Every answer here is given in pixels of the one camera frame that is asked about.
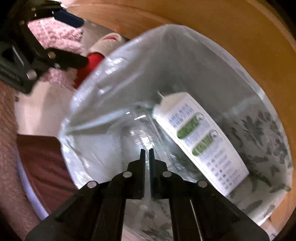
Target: silver bolt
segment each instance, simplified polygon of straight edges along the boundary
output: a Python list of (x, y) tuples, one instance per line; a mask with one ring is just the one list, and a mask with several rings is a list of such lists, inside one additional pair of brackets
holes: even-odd
[(131, 177), (133, 174), (131, 172), (124, 172), (122, 175), (128, 178), (128, 177)]
[(87, 183), (87, 186), (89, 188), (94, 188), (96, 186), (96, 182), (95, 181), (90, 181), (89, 183)]
[(165, 172), (163, 172), (163, 176), (164, 176), (164, 177), (170, 177), (171, 175), (172, 175), (172, 173), (169, 172), (169, 171), (165, 171)]
[(48, 56), (49, 56), (49, 58), (51, 58), (51, 59), (55, 59), (55, 57), (56, 57), (56, 55), (55, 55), (54, 52), (48, 52)]
[(199, 181), (199, 182), (197, 183), (197, 185), (200, 186), (201, 188), (205, 188), (205, 187), (207, 186), (207, 182), (204, 181), (204, 180), (202, 180), (202, 181)]
[(31, 69), (27, 72), (27, 76), (29, 80), (35, 80), (37, 78), (37, 73)]
[(61, 68), (60, 65), (59, 65), (58, 63), (54, 63), (54, 67), (55, 67), (56, 69), (60, 69), (60, 68)]

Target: transparent plastic bag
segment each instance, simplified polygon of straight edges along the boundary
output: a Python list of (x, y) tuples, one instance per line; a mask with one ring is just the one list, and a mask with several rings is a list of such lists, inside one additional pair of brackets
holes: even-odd
[[(151, 118), (167, 95), (188, 92), (213, 118), (250, 175), (229, 195), (258, 225), (292, 184), (289, 145), (277, 113), (260, 86), (221, 46), (178, 25), (164, 25), (126, 43), (96, 68), (72, 99), (59, 139), (78, 188), (105, 182), (155, 149), (156, 158), (188, 181), (203, 175)], [(172, 240), (167, 200), (128, 200), (125, 230), (140, 240)]]

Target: maroon fabric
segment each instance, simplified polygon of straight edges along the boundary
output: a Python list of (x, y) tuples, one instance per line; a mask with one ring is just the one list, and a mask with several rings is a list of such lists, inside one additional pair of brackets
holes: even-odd
[(73, 195), (73, 184), (57, 138), (18, 135), (17, 145), (27, 178), (39, 201), (52, 213)]

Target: plastic bag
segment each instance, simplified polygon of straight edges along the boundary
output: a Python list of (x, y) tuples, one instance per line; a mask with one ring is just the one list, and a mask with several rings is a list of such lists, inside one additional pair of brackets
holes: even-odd
[[(243, 67), (185, 26), (164, 25), (126, 43), (75, 94), (59, 139), (77, 187), (111, 180), (139, 158), (141, 148), (151, 147), (183, 179), (204, 178), (151, 119), (158, 91), (188, 92), (227, 135), (250, 172), (227, 198), (262, 224), (291, 189), (293, 167), (282, 124)], [(172, 240), (167, 200), (152, 201), (147, 192), (143, 200), (128, 200), (125, 228), (139, 239)]]

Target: red object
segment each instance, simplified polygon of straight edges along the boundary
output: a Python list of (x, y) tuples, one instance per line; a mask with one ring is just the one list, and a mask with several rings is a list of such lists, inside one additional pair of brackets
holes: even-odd
[(91, 53), (87, 56), (89, 63), (84, 68), (77, 69), (77, 77), (75, 79), (74, 88), (78, 89), (81, 83), (86, 79), (86, 77), (99, 65), (99, 63), (105, 58), (101, 53)]

